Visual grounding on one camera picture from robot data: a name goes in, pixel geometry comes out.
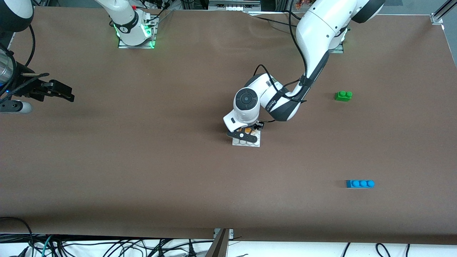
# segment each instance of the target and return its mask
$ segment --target metal clamp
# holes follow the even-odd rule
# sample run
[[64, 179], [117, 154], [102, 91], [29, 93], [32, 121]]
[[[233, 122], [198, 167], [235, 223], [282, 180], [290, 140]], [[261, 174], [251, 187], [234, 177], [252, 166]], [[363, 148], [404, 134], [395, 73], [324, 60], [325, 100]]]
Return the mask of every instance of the metal clamp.
[[457, 0], [447, 0], [436, 12], [430, 14], [430, 20], [433, 25], [441, 25], [443, 17], [448, 14], [457, 5]]

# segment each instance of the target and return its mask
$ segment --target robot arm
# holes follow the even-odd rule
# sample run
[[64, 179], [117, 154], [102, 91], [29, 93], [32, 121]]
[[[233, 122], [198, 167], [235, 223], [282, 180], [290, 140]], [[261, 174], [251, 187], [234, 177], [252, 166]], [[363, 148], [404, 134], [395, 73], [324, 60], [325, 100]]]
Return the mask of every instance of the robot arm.
[[108, 12], [119, 38], [130, 46], [136, 46], [150, 38], [148, 28], [151, 15], [133, 9], [127, 0], [95, 0]]
[[[31, 0], [0, 0], [0, 28], [9, 32], [20, 32], [27, 27], [33, 34], [30, 23], [33, 19]], [[41, 81], [39, 78], [49, 73], [35, 74], [13, 57], [13, 53], [0, 43], [0, 113], [29, 113], [32, 105], [21, 100], [11, 100], [12, 96], [25, 96], [44, 101], [45, 96], [56, 96], [73, 102], [72, 88], [57, 81]]]
[[260, 106], [275, 120], [288, 121], [297, 112], [352, 20], [363, 23], [373, 18], [385, 0], [317, 0], [297, 25], [297, 44], [307, 69], [293, 91], [289, 91], [267, 72], [252, 77], [234, 99], [234, 109], [224, 117], [233, 132], [257, 122]]

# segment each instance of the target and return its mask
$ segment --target wire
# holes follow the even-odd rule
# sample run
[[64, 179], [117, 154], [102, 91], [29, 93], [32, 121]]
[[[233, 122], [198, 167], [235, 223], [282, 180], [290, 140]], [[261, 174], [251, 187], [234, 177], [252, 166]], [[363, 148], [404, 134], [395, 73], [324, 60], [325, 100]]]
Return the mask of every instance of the wire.
[[382, 254], [379, 252], [379, 249], [378, 249], [379, 246], [382, 246], [382, 247], [384, 248], [384, 250], [386, 251], [387, 256], [390, 257], [389, 251], [387, 251], [387, 248], [386, 248], [383, 244], [381, 244], [381, 243], [377, 243], [377, 244], [376, 244], [376, 252], [377, 252], [377, 254], [378, 254], [380, 257], [384, 257], [384, 255], [382, 255]]
[[33, 77], [32, 79], [27, 80], [26, 82], [24, 82], [20, 86], [18, 86], [16, 89], [10, 91], [4, 98], [2, 98], [0, 100], [0, 103], [3, 103], [4, 101], [6, 101], [10, 96], [16, 94], [19, 90], [21, 90], [23, 87], [27, 86], [28, 84], [36, 81], [37, 79], [39, 79], [41, 77], [46, 77], [46, 76], [49, 76], [49, 73], [41, 73], [41, 74]]
[[[265, 72], [267, 73], [268, 78], [270, 79], [270, 82], [271, 82], [271, 84], [273, 85], [273, 87], [275, 88], [276, 92], [279, 92], [279, 89], [276, 87], [276, 84], [275, 84], [275, 82], [273, 81], [273, 78], [271, 77], [270, 73], [268, 72], [268, 70], [266, 69], [266, 67], [265, 67], [263, 64], [259, 64], [259, 65], [257, 66], [257, 68], [255, 69], [254, 75], [257, 73], [257, 70], [259, 69], [259, 67], [262, 67], [262, 68], [265, 70]], [[306, 102], [306, 100], [297, 100], [297, 99], [294, 99], [294, 98], [293, 98], [293, 97], [296, 97], [296, 96], [302, 91], [303, 88], [304, 88], [304, 87], [302, 86], [302, 88], [300, 88], [300, 90], [298, 91], [298, 93], [295, 94], [294, 96], [282, 95], [282, 97], [287, 98], [287, 99], [289, 99], [289, 100], [292, 101], [292, 102], [299, 102], [299, 103]]]
[[268, 121], [266, 121], [266, 120], [261, 120], [261, 119], [259, 119], [258, 121], [263, 122], [263, 123], [272, 123], [272, 122], [275, 122], [276, 120], [274, 119], [274, 120], [268, 120]]
[[281, 21], [275, 21], [275, 20], [270, 20], [270, 19], [263, 18], [263, 17], [258, 17], [258, 16], [256, 16], [256, 18], [259, 18], [259, 19], [261, 19], [261, 20], [276, 22], [276, 23], [279, 23], [279, 24], [289, 25], [289, 23], [285, 23], [285, 22], [281, 22]]
[[105, 255], [106, 255], [106, 254], [107, 254], [116, 244], [121, 243], [121, 242], [122, 242], [122, 240], [119, 240], [119, 241], [117, 241], [117, 243], [114, 243], [110, 248], [108, 248], [108, 250], [105, 252], [105, 254], [103, 254], [103, 257], [105, 257]]
[[289, 82], [289, 83], [285, 84], [283, 87], [286, 87], [288, 85], [292, 85], [292, 84], [297, 83], [297, 82], [299, 82], [299, 80], [294, 80], [292, 82]]
[[51, 240], [51, 237], [52, 237], [52, 236], [53, 236], [53, 235], [50, 235], [50, 236], [48, 237], [48, 239], [46, 239], [46, 242], [44, 242], [43, 251], [41, 252], [41, 257], [44, 257], [44, 253], [45, 253], [45, 251], [46, 251], [46, 247], [48, 246], [49, 240]]
[[154, 17], [154, 18], [152, 18], [150, 20], [146, 20], [146, 22], [150, 22], [150, 21], [153, 21], [153, 20], [157, 19], [162, 14], [162, 12], [165, 11], [165, 10], [166, 10], [166, 8], [162, 9], [156, 17]]
[[143, 0], [143, 1], [140, 0], [140, 2], [141, 2], [141, 4], [143, 4], [143, 6], [144, 6], [146, 9], [148, 8], [148, 7], [146, 6], [146, 4], [145, 4], [145, 3], [146, 3], [146, 0]]
[[[200, 243], [212, 243], [213, 241], [212, 240], [205, 240], [205, 241], [197, 241], [197, 242], [192, 242], [192, 244], [200, 244]], [[162, 254], [159, 254], [157, 257], [163, 257], [164, 254], [166, 254], [168, 251], [173, 251], [173, 250], [177, 250], [178, 248], [180, 248], [181, 246], [187, 246], [189, 245], [189, 243], [184, 243], [184, 244], [180, 244], [180, 245], [177, 245], [177, 246], [174, 246], [170, 249], [167, 249], [166, 251], [164, 251]]]
[[27, 222], [25, 222], [23, 219], [16, 218], [16, 217], [0, 217], [0, 220], [17, 220], [17, 221], [20, 221], [21, 223], [23, 223], [27, 227], [27, 230], [29, 231], [29, 234], [30, 234], [30, 242], [29, 242], [29, 244], [32, 245], [32, 255], [31, 256], [35, 256], [34, 252], [33, 252], [35, 247], [33, 246], [34, 244], [33, 244], [32, 230], [30, 229], [30, 226], [27, 224]]
[[166, 245], [168, 242], [170, 242], [171, 239], [165, 239], [165, 240], [160, 240], [159, 244], [156, 245], [156, 247], [147, 255], [147, 257], [152, 257], [154, 254], [156, 254], [157, 252], [160, 252], [162, 251], [162, 247], [164, 245]]
[[[292, 6], [293, 6], [293, 3], [294, 1], [290, 1], [290, 8], [289, 8], [289, 12], [292, 12]], [[295, 36], [292, 32], [292, 20], [291, 20], [291, 16], [289, 15], [289, 31], [290, 31], [290, 35], [292, 37], [292, 40], [293, 40], [293, 43], [295, 44], [295, 46], [297, 47], [299, 53], [300, 53], [300, 56], [302, 57], [303, 59], [303, 65], [305, 66], [305, 73], [304, 73], [304, 76], [306, 77], [306, 73], [307, 73], [307, 66], [306, 66], [306, 60], [305, 60], [305, 57], [300, 49], [300, 47], [298, 46], [297, 44], [297, 41], [295, 39]]]
[[121, 257], [122, 254], [125, 254], [125, 251], [127, 251], [129, 248], [134, 248], [133, 246], [138, 244], [139, 242], [141, 242], [142, 240], [138, 240], [136, 241], [135, 243], [127, 246], [126, 248], [122, 247], [122, 251], [121, 251], [121, 254], [119, 254], [119, 257]]
[[344, 248], [343, 255], [341, 257], [345, 257], [346, 256], [346, 252], [347, 252], [347, 249], [349, 248], [350, 244], [351, 244], [351, 242], [347, 243], [346, 247]]
[[301, 20], [301, 18], [300, 18], [300, 17], [298, 17], [298, 16], [297, 16], [295, 13], [293, 13], [293, 12], [291, 12], [291, 11], [289, 11], [289, 10], [283, 10], [282, 12], [286, 12], [286, 13], [288, 13], [288, 14], [290, 14], [290, 15], [294, 16], [294, 17], [295, 17], [295, 19], [297, 19], [297, 20]]
[[411, 246], [411, 244], [408, 244], [406, 246], [406, 253], [404, 254], [405, 257], [408, 257], [408, 253], [409, 253], [409, 247]]
[[36, 43], [36, 41], [35, 41], [35, 33], [33, 32], [33, 28], [32, 28], [31, 24], [29, 25], [29, 28], [30, 28], [30, 33], [32, 34], [32, 51], [30, 52], [29, 59], [27, 60], [27, 62], [25, 64], [26, 67], [30, 64], [30, 61], [33, 58], [33, 54], [35, 53], [35, 43]]

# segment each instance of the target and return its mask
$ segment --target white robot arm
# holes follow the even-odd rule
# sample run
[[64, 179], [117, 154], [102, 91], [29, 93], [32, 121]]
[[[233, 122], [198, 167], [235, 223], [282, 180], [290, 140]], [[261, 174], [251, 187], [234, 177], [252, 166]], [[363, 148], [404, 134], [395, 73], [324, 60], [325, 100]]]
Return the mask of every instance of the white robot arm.
[[223, 119], [230, 132], [257, 122], [260, 106], [275, 120], [288, 121], [297, 112], [335, 48], [354, 20], [373, 18], [385, 0], [317, 0], [297, 25], [297, 44], [306, 62], [305, 72], [293, 91], [289, 91], [266, 70], [253, 76], [234, 98], [234, 109]]
[[140, 9], [133, 9], [127, 0], [95, 0], [108, 12], [120, 39], [130, 46], [136, 46], [150, 38], [148, 28], [151, 15]]

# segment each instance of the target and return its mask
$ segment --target blue lego brick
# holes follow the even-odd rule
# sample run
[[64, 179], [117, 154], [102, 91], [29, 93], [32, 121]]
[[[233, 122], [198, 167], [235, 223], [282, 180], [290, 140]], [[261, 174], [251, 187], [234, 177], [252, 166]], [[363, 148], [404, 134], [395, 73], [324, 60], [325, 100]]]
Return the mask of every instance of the blue lego brick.
[[373, 188], [373, 180], [346, 180], [347, 188]]

